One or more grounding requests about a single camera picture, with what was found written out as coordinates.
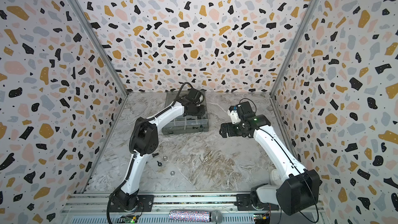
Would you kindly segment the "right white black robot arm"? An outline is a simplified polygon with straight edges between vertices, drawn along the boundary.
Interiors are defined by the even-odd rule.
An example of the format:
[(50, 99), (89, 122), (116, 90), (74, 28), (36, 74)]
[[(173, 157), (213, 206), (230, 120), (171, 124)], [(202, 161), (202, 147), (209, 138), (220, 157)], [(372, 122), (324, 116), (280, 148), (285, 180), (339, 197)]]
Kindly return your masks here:
[(276, 168), (272, 183), (254, 188), (254, 207), (264, 204), (279, 205), (287, 215), (316, 206), (319, 199), (320, 176), (308, 170), (287, 149), (264, 115), (257, 115), (248, 101), (230, 106), (231, 122), (220, 126), (223, 138), (243, 137), (254, 139), (266, 152)]

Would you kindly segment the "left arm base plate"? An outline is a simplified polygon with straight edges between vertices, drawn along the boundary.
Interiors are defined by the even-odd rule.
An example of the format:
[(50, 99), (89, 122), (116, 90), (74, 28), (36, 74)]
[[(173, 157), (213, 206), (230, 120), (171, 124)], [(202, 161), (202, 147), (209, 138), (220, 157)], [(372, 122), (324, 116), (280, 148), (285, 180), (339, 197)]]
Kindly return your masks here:
[(107, 211), (110, 213), (122, 212), (151, 212), (154, 203), (154, 195), (131, 195), (121, 194), (109, 201)]

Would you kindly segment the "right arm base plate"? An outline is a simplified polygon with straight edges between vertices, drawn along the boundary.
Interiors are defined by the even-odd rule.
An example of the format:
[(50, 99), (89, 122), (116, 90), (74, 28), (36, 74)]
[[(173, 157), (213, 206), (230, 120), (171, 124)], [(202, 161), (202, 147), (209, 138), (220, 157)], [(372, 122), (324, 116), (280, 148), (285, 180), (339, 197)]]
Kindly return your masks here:
[(257, 196), (251, 194), (237, 194), (234, 205), (239, 211), (278, 211), (279, 206), (261, 202)]

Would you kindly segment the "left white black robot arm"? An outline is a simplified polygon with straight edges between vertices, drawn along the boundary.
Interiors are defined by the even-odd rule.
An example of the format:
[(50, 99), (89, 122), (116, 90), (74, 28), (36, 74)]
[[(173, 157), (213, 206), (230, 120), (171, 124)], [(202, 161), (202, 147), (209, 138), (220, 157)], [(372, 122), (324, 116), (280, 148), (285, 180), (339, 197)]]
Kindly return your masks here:
[(158, 131), (179, 116), (204, 115), (204, 94), (195, 88), (189, 89), (184, 95), (181, 92), (180, 89), (172, 102), (155, 115), (136, 120), (129, 140), (129, 167), (123, 182), (110, 194), (107, 210), (113, 205), (121, 207), (123, 211), (139, 209), (140, 182), (147, 160), (159, 145)]

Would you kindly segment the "clear plastic compartment organizer box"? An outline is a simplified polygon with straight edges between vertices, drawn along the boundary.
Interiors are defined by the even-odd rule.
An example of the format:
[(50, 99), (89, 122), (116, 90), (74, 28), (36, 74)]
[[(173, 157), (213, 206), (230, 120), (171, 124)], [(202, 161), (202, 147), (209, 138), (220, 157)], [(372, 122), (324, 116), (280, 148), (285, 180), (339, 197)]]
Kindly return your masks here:
[(163, 135), (179, 135), (187, 133), (208, 132), (209, 117), (207, 113), (205, 92), (201, 91), (203, 102), (197, 107), (199, 113), (192, 115), (180, 115), (162, 128)]

